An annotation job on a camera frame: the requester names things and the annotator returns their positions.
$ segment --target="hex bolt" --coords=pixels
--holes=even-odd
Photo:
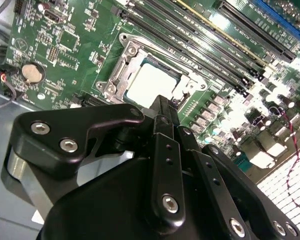
[[[246,233],[244,227],[238,222],[236,219],[231,218],[230,219],[230,225],[232,230],[240,237],[244,238]]]
[[[50,132],[50,127],[43,122],[35,122],[31,124],[31,131],[35,134],[46,135]]]
[[[185,134],[187,134],[187,135],[190,135],[190,134],[191,134],[191,131],[190,131],[188,128],[186,128],[186,127],[183,128],[183,131],[184,131]]]
[[[161,121],[162,121],[164,124],[169,124],[169,120],[168,120],[165,116],[161,117]]]
[[[298,233],[297,231],[289,224],[289,223],[286,223],[286,228],[290,231],[290,233],[292,233],[293,236],[298,236]]]
[[[60,148],[67,153],[74,153],[78,149],[78,144],[74,140],[66,138],[60,142]]]
[[[277,221],[273,221],[273,225],[275,230],[277,230],[278,233],[280,233],[282,236],[286,235],[285,229]]]
[[[162,204],[169,213],[175,214],[178,211],[178,203],[172,196],[164,196]]]
[[[219,154],[218,149],[216,149],[215,147],[211,147],[211,151],[214,152],[215,154]]]

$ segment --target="blue pcie slot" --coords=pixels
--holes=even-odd
[[[284,27],[292,36],[294,36],[297,40],[300,41],[300,31],[296,29],[293,25],[287,22],[282,16],[276,13],[270,6],[268,6],[262,0],[251,0],[251,2],[262,11],[264,11],[272,20],[274,20],[277,24],[280,24]]]

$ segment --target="screw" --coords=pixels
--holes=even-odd
[[[35,134],[46,135],[50,132],[50,127],[43,122],[35,122],[31,125],[31,130]]]
[[[187,134],[187,135],[190,135],[190,134],[191,134],[191,131],[190,131],[188,128],[186,128],[186,127],[183,128],[183,131],[184,131],[185,134]]]
[[[132,113],[133,115],[135,115],[135,116],[137,116],[137,117],[140,116],[140,112],[139,112],[137,109],[131,108],[130,111],[131,111],[131,113]]]
[[[113,93],[115,90],[114,90],[114,88],[112,87],[112,86],[110,86],[110,87],[108,87],[108,92],[109,93]]]
[[[277,221],[273,221],[273,225],[275,230],[277,230],[278,233],[280,233],[282,236],[286,235],[286,231]]]
[[[131,46],[128,48],[128,53],[131,55],[135,55],[137,52],[137,49],[134,46]]]
[[[290,231],[290,233],[292,233],[293,236],[295,236],[295,237],[298,236],[297,231],[289,223],[286,223],[285,225],[288,228],[288,230]]]
[[[240,238],[244,238],[246,233],[245,233],[245,229],[242,227],[242,225],[240,224],[240,222],[238,222],[237,220],[235,220],[234,218],[230,219],[230,225],[232,230],[240,237]]]
[[[218,149],[216,149],[215,147],[211,147],[212,152],[214,152],[215,154],[219,154]]]
[[[168,121],[168,119],[167,119],[165,116],[161,117],[161,121],[162,121],[164,124],[169,124],[169,121]]]
[[[60,148],[68,153],[73,153],[78,149],[78,144],[74,140],[66,138],[60,142]]]
[[[172,196],[164,196],[162,204],[169,213],[175,214],[178,211],[178,203]]]
[[[39,92],[36,97],[39,99],[39,100],[43,100],[46,98],[46,95],[44,95],[42,92]]]

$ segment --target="red wire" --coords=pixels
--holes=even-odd
[[[296,202],[296,200],[291,196],[291,193],[290,193],[290,184],[289,184],[289,181],[290,181],[290,174],[294,171],[294,168],[295,166],[300,162],[300,156],[299,156],[299,148],[298,148],[298,145],[297,145],[297,138],[295,136],[295,132],[294,132],[294,128],[293,128],[293,125],[292,123],[289,121],[289,118],[287,116],[287,114],[283,111],[282,113],[282,116],[285,118],[285,120],[287,120],[288,122],[288,125],[289,125],[289,129],[291,131],[291,133],[293,134],[292,135],[292,140],[293,140],[293,145],[294,145],[294,148],[295,148],[295,155],[296,155],[296,160],[294,161],[294,163],[292,164],[292,167],[290,168],[289,172],[288,172],[288,175],[286,176],[286,187],[287,187],[287,191],[288,191],[288,195],[289,197],[291,198],[292,202],[294,203],[294,205],[297,207],[297,208],[300,208],[300,205]]]

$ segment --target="motherboard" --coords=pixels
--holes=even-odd
[[[200,145],[268,168],[300,129],[300,1],[17,0],[5,63],[43,110],[171,100]]]

